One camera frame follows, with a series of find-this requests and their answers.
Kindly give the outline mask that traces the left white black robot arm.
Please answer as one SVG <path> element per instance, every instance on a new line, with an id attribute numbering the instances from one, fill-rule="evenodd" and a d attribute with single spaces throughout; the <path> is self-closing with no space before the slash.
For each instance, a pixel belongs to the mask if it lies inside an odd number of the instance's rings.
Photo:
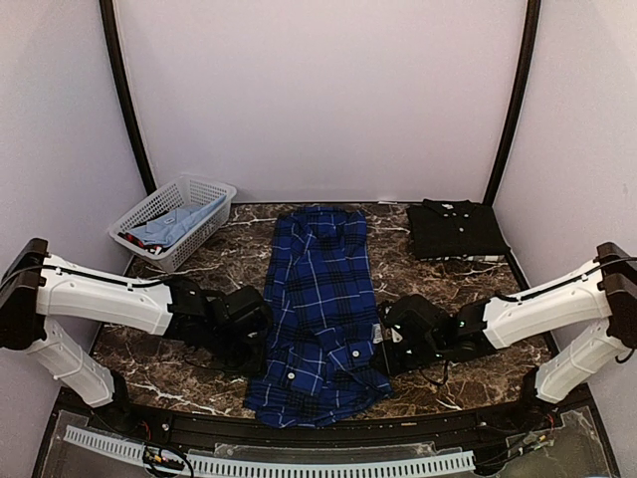
<path id="1" fill-rule="evenodd" d="M 53 255 L 44 239 L 22 249 L 1 280 L 1 346 L 36 359 L 119 434 L 140 425 L 122 377 L 95 360 L 58 316 L 121 325 L 201 348 L 212 368 L 255 375 L 265 367 L 272 312 L 246 286 L 231 294 L 204 290 L 182 275 L 133 279 L 78 266 Z"/>

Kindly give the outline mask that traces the blue plaid long sleeve shirt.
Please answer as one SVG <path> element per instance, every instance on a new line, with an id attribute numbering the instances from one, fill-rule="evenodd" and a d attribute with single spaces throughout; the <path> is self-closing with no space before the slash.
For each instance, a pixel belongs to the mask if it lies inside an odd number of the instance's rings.
<path id="1" fill-rule="evenodd" d="M 273 312 L 264 371 L 245 407 L 273 428 L 319 428 L 391 396 L 371 364 L 380 329 L 359 209 L 303 207 L 275 223 L 263 297 Z"/>

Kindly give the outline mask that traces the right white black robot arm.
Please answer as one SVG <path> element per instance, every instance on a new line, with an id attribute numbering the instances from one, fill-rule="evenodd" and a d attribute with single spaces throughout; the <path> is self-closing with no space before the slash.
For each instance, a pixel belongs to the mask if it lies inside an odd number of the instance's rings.
<path id="1" fill-rule="evenodd" d="M 398 375 L 432 363 L 467 362 L 507 349 L 531 336 L 576 323 L 587 328 L 550 361 L 525 377 L 522 399 L 508 423 L 528 432 L 557 404 L 609 361 L 636 351 L 636 260 L 612 242 L 578 269 L 514 295 L 497 294 L 449 314 L 421 295 L 381 313 L 389 332 L 372 364 Z"/>

